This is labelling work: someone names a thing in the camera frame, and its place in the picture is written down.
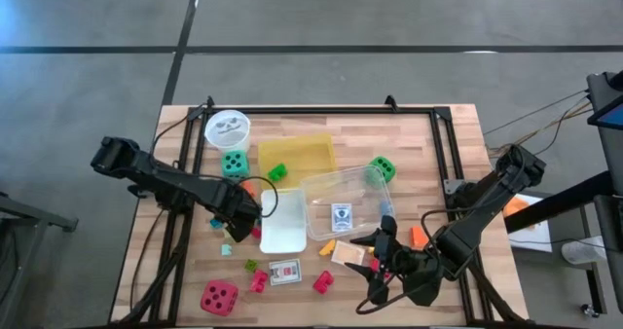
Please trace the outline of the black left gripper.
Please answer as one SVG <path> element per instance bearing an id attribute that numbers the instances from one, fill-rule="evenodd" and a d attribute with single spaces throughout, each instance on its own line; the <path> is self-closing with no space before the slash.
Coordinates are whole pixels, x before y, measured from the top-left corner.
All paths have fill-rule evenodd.
<path id="1" fill-rule="evenodd" d="M 206 208 L 217 219 L 226 222 L 225 231 L 234 242 L 241 242 L 255 228 L 261 217 L 261 207 L 242 186 L 228 187 L 225 195 Z"/>

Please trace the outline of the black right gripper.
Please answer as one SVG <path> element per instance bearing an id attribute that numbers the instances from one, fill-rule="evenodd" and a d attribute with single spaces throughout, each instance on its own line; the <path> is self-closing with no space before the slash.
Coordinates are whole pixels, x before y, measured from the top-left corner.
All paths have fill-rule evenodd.
<path id="1" fill-rule="evenodd" d="M 376 251 L 391 251 L 397 245 L 396 233 L 395 219 L 392 216 L 383 216 L 380 227 L 371 235 L 352 238 L 349 242 L 374 247 Z M 388 287 L 384 273 L 356 264 L 347 264 L 347 267 L 366 279 L 367 297 L 373 305 L 381 305 L 387 301 Z M 392 257 L 390 270 L 400 277 L 403 295 L 415 305 L 430 306 L 437 298 L 443 277 L 437 257 L 424 251 L 400 250 Z"/>

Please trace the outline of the white plastic bin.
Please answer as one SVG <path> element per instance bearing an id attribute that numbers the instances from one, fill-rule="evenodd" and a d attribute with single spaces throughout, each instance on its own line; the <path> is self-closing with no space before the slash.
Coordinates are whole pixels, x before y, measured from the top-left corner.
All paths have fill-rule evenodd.
<path id="1" fill-rule="evenodd" d="M 265 190 L 261 194 L 260 250 L 265 254 L 300 253 L 307 247 L 306 203 L 301 189 Z"/>

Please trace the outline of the clear plastic container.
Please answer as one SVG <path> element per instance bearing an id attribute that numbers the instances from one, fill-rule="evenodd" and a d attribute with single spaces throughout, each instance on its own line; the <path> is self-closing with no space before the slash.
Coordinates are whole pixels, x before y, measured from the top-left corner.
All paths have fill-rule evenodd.
<path id="1" fill-rule="evenodd" d="M 316 241 L 333 238 L 358 238 L 381 225 L 380 202 L 392 202 L 381 172 L 365 165 L 320 174 L 301 181 L 306 203 L 308 236 Z M 332 203 L 350 203 L 352 229 L 332 231 Z"/>

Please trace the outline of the pink foam die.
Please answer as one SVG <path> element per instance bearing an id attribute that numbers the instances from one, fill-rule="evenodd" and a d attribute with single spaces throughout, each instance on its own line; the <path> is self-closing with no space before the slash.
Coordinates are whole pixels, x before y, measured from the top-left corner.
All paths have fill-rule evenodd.
<path id="1" fill-rule="evenodd" d="M 237 301 L 238 288 L 224 280 L 211 280 L 204 288 L 201 309 L 212 314 L 228 316 Z"/>

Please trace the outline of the green foam die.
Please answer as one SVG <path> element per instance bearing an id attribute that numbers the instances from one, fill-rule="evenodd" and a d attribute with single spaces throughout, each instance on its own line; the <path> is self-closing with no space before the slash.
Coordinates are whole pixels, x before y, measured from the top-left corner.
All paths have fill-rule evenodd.
<path id="1" fill-rule="evenodd" d="M 385 183 L 390 182 L 396 174 L 395 165 L 384 156 L 377 156 L 369 165 L 376 167 L 381 172 Z"/>

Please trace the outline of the pink-red toy brick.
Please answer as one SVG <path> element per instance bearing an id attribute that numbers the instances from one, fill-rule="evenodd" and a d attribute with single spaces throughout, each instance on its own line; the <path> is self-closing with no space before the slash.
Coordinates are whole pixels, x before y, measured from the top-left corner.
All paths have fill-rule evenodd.
<path id="1" fill-rule="evenodd" d="M 252 282 L 249 286 L 249 291 L 253 293 L 263 293 L 268 280 L 269 276 L 267 273 L 260 269 L 256 269 L 253 275 Z"/>

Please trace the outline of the blue-print playing card deck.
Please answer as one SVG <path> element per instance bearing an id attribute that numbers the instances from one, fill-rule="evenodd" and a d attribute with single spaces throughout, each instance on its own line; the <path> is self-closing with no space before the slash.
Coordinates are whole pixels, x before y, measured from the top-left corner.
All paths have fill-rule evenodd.
<path id="1" fill-rule="evenodd" d="M 345 232 L 352 229 L 352 207 L 350 203 L 332 203 L 332 231 Z"/>

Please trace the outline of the teal foam die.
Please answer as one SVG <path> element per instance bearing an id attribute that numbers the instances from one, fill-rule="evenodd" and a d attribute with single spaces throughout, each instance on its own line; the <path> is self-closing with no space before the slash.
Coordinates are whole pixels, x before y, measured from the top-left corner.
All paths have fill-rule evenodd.
<path id="1" fill-rule="evenodd" d="M 250 173 L 248 158 L 243 150 L 224 153 L 221 159 L 221 167 L 223 175 L 232 179 L 246 178 Z"/>

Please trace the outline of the yellow translucent bin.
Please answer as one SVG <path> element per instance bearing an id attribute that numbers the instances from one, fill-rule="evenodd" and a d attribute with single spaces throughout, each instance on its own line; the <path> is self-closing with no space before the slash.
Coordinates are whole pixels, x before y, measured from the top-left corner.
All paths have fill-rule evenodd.
<path id="1" fill-rule="evenodd" d="M 330 134 L 303 135 L 263 141 L 258 144 L 258 166 L 262 176 L 278 164 L 285 164 L 287 175 L 274 182 L 278 189 L 296 188 L 302 180 L 337 169 Z"/>

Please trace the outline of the white object on floor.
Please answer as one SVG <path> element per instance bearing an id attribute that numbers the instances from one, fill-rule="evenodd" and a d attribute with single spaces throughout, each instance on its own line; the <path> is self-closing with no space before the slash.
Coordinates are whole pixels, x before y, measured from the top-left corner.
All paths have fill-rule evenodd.
<path id="1" fill-rule="evenodd" d="M 606 261 L 606 250 L 601 236 L 584 238 L 565 243 L 561 247 L 563 258 L 573 265 Z"/>

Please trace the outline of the grey side table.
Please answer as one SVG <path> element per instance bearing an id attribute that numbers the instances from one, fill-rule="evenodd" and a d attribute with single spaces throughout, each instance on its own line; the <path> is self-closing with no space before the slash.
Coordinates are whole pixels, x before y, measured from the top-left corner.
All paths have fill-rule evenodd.
<path id="1" fill-rule="evenodd" d="M 14 242 L 13 251 L 16 267 L 8 286 L 3 293 L 0 293 L 0 329 L 10 329 L 47 229 L 50 226 L 56 226 L 66 233 L 73 233 L 76 230 L 78 219 L 63 217 L 15 201 L 4 193 L 0 193 L 0 212 L 12 216 L 6 222 L 8 223 L 8 234 Z M 33 232 L 30 241 L 25 246 L 20 246 L 18 238 L 13 236 L 17 234 L 17 228 L 23 227 L 32 227 Z"/>

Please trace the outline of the monitor with blue screen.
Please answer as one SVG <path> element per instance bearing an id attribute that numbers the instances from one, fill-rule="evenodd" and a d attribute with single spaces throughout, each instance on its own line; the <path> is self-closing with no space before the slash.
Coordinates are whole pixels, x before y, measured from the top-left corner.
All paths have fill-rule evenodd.
<path id="1" fill-rule="evenodd" d="M 594 112 L 587 124 L 599 128 L 623 130 L 623 94 Z"/>

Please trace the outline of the grey metal bracket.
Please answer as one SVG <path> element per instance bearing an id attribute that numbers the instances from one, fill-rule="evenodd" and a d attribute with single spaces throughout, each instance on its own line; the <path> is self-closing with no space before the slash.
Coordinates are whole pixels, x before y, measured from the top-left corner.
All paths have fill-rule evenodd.
<path id="1" fill-rule="evenodd" d="M 469 184 L 470 182 L 464 179 L 444 179 L 444 193 L 447 196 L 461 194 L 468 187 Z"/>

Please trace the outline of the black aluminium table frame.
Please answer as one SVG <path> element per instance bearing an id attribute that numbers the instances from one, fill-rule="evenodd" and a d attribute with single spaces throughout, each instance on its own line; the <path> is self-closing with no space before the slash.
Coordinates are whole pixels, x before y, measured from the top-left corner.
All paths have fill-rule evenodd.
<path id="1" fill-rule="evenodd" d="M 368 163 L 383 155 L 397 165 L 390 194 L 397 204 L 398 238 L 407 242 L 413 226 L 436 229 L 444 222 L 442 182 L 446 178 L 477 180 L 491 163 L 476 108 L 471 104 L 401 105 L 397 113 L 387 105 L 259 106 L 249 108 L 251 140 L 282 139 L 315 133 L 331 135 L 341 168 Z M 312 241 L 300 255 L 300 282 L 268 286 L 263 293 L 249 291 L 248 259 L 262 266 L 269 257 L 255 238 L 237 244 L 231 256 L 222 256 L 224 236 L 208 224 L 207 212 L 197 208 L 190 227 L 190 244 L 181 276 L 165 283 L 158 324 L 166 327 L 411 327 L 492 326 L 501 317 L 472 276 L 444 282 L 430 307 L 407 299 L 363 315 L 355 309 L 365 298 L 365 280 L 352 270 L 318 254 Z M 323 271 L 335 281 L 326 294 L 312 286 Z M 203 311 L 200 301 L 211 280 L 238 288 L 228 316 Z"/>

